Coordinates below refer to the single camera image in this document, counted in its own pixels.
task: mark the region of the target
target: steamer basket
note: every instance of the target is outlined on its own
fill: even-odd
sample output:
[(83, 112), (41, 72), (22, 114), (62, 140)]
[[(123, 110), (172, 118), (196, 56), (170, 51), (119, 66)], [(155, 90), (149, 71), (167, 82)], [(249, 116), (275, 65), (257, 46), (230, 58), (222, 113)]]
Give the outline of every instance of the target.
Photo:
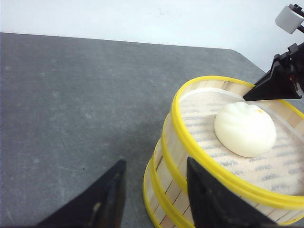
[[(203, 76), (188, 81), (178, 90), (144, 174), (144, 203), (155, 227), (194, 227), (187, 195), (188, 156), (195, 158), (228, 189), (273, 221), (287, 225), (304, 217), (304, 196), (266, 190), (228, 171), (195, 141), (182, 118), (180, 99), (191, 91), (215, 88), (243, 96), (253, 86), (229, 77)], [(304, 136), (304, 114), (291, 104), (284, 100), (258, 101), (257, 104), (276, 113), (300, 137)]]

